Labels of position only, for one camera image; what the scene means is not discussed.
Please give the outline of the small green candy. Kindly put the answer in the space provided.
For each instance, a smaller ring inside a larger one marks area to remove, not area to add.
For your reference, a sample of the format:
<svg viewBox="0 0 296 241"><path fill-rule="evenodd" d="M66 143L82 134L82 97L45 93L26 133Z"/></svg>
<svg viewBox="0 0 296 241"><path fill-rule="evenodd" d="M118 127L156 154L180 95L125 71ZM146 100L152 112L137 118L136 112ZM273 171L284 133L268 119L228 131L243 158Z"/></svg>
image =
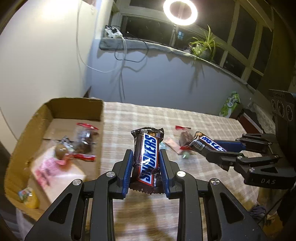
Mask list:
<svg viewBox="0 0 296 241"><path fill-rule="evenodd" d="M189 157L190 157L190 153L189 152L187 152L187 151L182 152L182 158L183 159L189 159Z"/></svg>

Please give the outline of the clear bag of bread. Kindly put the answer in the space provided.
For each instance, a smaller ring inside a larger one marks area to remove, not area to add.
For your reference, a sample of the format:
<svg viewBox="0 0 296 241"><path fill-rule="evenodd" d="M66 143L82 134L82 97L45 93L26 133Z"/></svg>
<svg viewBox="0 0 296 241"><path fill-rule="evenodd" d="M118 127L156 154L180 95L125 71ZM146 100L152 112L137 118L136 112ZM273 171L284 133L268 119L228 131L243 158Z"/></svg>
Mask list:
<svg viewBox="0 0 296 241"><path fill-rule="evenodd" d="M75 179L85 180L85 173L73 162L60 165L51 146L30 163L30 172L49 202L53 202Z"/></svg>

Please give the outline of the Snickers bar English label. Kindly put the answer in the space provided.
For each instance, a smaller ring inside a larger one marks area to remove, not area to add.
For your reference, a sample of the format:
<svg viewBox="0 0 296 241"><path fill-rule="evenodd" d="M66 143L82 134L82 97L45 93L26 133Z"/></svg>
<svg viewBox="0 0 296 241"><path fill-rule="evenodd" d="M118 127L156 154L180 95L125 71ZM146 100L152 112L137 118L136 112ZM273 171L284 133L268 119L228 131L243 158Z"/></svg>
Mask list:
<svg viewBox="0 0 296 241"><path fill-rule="evenodd" d="M134 154L129 188L147 194L163 193L159 167L159 144L163 128L144 127L132 130Z"/></svg>

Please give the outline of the dark snack bag red seal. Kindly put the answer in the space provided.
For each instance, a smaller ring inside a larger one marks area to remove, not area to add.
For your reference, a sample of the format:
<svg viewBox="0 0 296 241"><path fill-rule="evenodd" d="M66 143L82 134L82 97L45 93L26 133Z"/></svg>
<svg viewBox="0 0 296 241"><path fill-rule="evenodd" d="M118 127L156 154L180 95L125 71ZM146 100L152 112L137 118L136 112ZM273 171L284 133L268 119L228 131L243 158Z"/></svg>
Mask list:
<svg viewBox="0 0 296 241"><path fill-rule="evenodd" d="M184 149L193 140L194 131L184 126L175 126L174 135L178 138L179 146Z"/></svg>

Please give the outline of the brown jelly cup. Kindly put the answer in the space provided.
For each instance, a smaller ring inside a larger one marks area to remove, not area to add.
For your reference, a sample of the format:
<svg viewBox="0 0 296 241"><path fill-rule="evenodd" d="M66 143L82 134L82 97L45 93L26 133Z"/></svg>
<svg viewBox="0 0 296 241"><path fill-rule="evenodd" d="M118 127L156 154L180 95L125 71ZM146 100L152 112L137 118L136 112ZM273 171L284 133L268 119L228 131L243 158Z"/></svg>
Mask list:
<svg viewBox="0 0 296 241"><path fill-rule="evenodd" d="M63 145L63 144L56 145L55 156L58 160L63 160L67 154L69 154L69 151L65 145Z"/></svg>

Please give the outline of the black candy wrapper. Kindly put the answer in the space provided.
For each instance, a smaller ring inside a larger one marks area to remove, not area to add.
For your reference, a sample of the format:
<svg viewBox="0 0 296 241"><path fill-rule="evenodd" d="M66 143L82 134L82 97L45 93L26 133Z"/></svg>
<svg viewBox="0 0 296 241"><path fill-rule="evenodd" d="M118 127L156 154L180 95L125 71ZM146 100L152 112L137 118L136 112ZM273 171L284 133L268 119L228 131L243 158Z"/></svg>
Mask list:
<svg viewBox="0 0 296 241"><path fill-rule="evenodd" d="M71 140L69 139L69 137L64 136L61 140L60 140L60 144L64 145L67 149L72 149L73 145Z"/></svg>

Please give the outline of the pink candy wrapper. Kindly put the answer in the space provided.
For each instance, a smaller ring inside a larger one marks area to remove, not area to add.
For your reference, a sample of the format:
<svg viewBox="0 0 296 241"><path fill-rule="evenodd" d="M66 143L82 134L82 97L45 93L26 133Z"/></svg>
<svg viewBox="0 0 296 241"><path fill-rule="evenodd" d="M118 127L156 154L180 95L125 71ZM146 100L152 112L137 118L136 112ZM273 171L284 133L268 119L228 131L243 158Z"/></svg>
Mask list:
<svg viewBox="0 0 296 241"><path fill-rule="evenodd" d="M166 137L163 142L169 146L175 153L180 155L182 153L181 147L170 137Z"/></svg>

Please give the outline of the white lace cloth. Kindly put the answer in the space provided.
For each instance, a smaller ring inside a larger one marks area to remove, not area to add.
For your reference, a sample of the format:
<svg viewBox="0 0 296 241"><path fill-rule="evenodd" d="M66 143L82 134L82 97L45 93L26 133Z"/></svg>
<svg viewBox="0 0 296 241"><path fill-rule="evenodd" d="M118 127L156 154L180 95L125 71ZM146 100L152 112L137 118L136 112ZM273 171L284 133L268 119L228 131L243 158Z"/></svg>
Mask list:
<svg viewBox="0 0 296 241"><path fill-rule="evenodd" d="M275 134L275 123L270 113L253 103L251 110L256 113L257 120L265 133Z"/></svg>

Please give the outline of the red gift box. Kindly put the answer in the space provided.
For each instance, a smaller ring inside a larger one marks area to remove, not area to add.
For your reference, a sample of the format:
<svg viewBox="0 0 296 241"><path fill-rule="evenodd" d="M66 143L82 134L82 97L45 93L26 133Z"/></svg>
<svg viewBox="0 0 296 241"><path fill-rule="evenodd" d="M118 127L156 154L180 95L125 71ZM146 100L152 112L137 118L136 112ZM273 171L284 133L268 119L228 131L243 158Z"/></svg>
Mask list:
<svg viewBox="0 0 296 241"><path fill-rule="evenodd" d="M240 124L246 133L263 133L263 130L246 113L241 113L238 117Z"/></svg>

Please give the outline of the plaid tablecloth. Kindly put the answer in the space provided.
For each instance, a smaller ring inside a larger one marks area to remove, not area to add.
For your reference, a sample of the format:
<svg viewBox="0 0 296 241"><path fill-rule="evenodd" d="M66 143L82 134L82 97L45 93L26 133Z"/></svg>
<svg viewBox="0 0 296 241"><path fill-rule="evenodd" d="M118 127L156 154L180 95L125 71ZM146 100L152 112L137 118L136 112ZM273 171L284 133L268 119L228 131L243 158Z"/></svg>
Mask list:
<svg viewBox="0 0 296 241"><path fill-rule="evenodd" d="M248 208L258 188L194 153L183 159L159 145L191 127L209 140L243 134L233 119L184 110L107 102L99 178L92 193L91 240L266 240Z"/></svg>

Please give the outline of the green paper gift bag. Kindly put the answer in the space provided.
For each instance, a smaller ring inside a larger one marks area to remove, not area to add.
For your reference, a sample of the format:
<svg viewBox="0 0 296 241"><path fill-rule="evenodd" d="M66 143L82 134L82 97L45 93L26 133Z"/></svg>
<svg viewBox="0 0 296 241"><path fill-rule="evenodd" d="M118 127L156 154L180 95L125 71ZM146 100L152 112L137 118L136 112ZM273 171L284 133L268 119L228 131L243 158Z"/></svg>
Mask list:
<svg viewBox="0 0 296 241"><path fill-rule="evenodd" d="M241 104L239 93L233 91L222 106L219 116L229 118L239 104Z"/></svg>

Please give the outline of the brown cardboard box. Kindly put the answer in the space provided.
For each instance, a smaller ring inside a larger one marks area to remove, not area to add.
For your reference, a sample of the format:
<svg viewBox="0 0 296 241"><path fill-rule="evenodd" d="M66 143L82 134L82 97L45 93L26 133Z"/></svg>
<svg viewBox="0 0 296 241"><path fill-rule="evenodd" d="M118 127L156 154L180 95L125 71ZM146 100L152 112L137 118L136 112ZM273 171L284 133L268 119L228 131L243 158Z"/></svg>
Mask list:
<svg viewBox="0 0 296 241"><path fill-rule="evenodd" d="M48 132L54 119L62 119L65 123L70 120L80 120L86 123L93 122L99 128L98 157L92 166L94 175L90 179L96 179L99 175L99 159L102 149L103 131L103 107L104 102L95 98L53 98L44 103L32 116L23 130L16 147L11 154L8 168L4 178L4 190L6 198L17 209L28 215L33 220L38 220L44 213L41 209L26 207L18 196L18 192L27 187L30 172L29 163L37 156L41 146L45 143L44 136Z"/></svg>

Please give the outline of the yellow jelly cup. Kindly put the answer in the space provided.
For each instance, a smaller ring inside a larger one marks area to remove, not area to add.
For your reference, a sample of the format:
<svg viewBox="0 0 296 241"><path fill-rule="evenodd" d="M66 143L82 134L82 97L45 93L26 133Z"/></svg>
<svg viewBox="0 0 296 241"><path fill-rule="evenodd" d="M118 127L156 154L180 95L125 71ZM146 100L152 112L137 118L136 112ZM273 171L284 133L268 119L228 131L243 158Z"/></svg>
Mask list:
<svg viewBox="0 0 296 241"><path fill-rule="evenodd" d="M30 187L27 187L18 192L21 202L28 208L35 209L39 207L39 199L36 192Z"/></svg>

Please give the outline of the potted spider plant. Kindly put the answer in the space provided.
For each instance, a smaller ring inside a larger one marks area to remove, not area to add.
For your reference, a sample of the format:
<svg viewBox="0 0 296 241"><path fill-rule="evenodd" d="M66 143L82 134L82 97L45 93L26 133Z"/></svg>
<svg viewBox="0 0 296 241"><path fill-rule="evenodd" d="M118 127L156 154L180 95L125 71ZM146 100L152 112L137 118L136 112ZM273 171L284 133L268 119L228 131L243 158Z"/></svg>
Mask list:
<svg viewBox="0 0 296 241"><path fill-rule="evenodd" d="M188 47L195 60L204 59L209 62L217 63L219 57L217 50L220 48L220 43L216 41L211 27L209 25L207 25L207 27L207 31L201 29L204 33L204 37L192 37L192 41L189 42Z"/></svg>

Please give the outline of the white power strip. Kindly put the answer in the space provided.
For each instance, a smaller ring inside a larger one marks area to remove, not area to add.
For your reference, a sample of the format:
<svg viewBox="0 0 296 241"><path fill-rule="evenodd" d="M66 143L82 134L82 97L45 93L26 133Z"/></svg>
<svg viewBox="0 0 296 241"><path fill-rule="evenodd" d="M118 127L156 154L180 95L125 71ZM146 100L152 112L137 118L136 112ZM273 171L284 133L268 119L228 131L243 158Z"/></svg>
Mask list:
<svg viewBox="0 0 296 241"><path fill-rule="evenodd" d="M114 26L106 26L105 27L105 37L112 39L121 39L123 37L120 30Z"/></svg>

